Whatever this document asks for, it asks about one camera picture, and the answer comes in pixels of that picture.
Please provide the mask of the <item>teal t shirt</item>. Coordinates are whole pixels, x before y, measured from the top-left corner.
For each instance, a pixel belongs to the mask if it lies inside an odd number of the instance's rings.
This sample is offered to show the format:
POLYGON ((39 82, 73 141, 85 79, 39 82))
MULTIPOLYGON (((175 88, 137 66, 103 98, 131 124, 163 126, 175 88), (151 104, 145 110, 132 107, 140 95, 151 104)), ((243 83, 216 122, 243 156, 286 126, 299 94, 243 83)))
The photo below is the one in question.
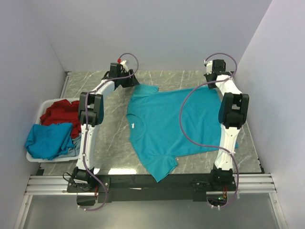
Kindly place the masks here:
POLYGON ((25 147, 35 159, 53 160, 65 155, 68 147, 74 147, 71 138, 72 124, 34 124, 28 134, 25 147))
POLYGON ((130 143, 141 164, 160 182, 177 166, 177 157, 214 151, 220 144, 220 97, 203 86, 160 92, 135 87, 127 108, 130 143))

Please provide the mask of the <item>light blue garment in basket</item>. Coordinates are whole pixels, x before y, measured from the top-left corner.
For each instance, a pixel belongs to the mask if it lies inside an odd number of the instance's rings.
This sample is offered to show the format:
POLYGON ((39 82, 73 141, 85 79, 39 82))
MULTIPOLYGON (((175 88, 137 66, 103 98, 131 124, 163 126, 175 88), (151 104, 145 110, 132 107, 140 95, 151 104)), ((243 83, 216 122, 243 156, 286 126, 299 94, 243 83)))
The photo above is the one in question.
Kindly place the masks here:
POLYGON ((68 147, 68 151, 64 155, 65 157, 74 157, 79 155, 81 147, 81 134, 79 134, 78 137, 72 139, 72 144, 74 147, 68 147))

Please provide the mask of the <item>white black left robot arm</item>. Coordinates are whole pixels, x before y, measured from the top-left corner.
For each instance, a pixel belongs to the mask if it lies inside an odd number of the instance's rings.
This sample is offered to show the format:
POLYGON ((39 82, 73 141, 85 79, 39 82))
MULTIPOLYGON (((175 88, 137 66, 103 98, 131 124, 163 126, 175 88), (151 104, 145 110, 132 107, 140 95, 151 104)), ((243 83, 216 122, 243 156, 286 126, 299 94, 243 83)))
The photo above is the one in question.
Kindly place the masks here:
POLYGON ((123 88, 139 85, 135 71, 127 67, 127 61, 118 59, 110 64, 101 82, 79 97, 78 119, 81 124, 79 158, 68 181, 68 191, 91 192, 100 182, 94 175, 94 147, 97 132, 104 119, 104 100, 119 86, 123 88))

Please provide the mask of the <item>teal t shirt in basket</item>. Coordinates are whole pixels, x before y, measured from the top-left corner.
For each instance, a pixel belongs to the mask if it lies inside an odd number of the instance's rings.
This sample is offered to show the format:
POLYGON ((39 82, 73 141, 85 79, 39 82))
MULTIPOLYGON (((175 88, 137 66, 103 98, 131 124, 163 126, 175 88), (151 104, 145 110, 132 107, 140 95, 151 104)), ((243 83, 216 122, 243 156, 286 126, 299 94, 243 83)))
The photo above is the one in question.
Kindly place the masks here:
POLYGON ((25 147, 35 159, 53 160, 65 155, 68 147, 74 147, 71 138, 72 124, 34 124, 28 134, 25 147))

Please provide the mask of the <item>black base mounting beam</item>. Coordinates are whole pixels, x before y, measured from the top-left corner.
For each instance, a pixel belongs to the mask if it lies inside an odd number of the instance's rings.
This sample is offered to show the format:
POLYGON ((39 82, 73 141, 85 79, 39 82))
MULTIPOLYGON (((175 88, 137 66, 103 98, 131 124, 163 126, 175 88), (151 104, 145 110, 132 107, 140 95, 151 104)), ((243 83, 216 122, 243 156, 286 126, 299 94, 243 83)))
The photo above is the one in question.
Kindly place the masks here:
POLYGON ((98 175, 103 183, 91 185, 70 181, 69 194, 78 194, 78 203, 92 205, 84 195, 92 194, 98 203, 114 201, 192 200, 206 202, 208 192, 226 193, 236 190, 234 176, 210 174, 172 174, 156 182, 151 175, 98 175))

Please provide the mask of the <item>white plastic laundry basket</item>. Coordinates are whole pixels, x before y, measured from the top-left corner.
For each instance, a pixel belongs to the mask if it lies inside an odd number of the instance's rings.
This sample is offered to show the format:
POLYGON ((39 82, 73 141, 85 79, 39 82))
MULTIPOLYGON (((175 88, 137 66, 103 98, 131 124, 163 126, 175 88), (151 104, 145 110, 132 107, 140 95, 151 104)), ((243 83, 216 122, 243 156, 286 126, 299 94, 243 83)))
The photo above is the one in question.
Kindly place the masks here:
POLYGON ((25 147, 31 162, 69 161, 78 158, 81 146, 81 124, 77 98, 43 102, 25 147))

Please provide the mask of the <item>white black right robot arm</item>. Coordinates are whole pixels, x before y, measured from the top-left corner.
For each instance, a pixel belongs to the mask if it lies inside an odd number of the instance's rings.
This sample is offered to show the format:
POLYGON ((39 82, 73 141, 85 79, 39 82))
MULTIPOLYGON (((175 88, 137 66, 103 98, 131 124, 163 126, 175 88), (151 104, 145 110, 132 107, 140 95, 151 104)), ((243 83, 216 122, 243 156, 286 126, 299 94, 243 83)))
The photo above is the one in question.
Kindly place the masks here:
POLYGON ((218 88, 223 98, 218 114, 221 139, 217 158, 210 175, 194 180, 193 186, 203 191, 227 191, 238 188, 239 169, 234 157, 237 137, 246 122, 249 95, 242 93, 226 71, 224 60, 205 61, 206 81, 210 89, 218 88))

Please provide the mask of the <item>red t shirt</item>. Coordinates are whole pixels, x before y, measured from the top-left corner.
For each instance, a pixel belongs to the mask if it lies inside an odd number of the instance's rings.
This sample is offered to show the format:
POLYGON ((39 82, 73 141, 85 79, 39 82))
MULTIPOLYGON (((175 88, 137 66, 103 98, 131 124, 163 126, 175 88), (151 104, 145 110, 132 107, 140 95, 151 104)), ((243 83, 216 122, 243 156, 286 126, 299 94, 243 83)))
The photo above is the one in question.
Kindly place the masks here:
POLYGON ((40 117, 42 125, 71 123, 71 138, 75 139, 81 132, 81 123, 78 119, 79 101, 69 102, 67 99, 54 102, 40 117))

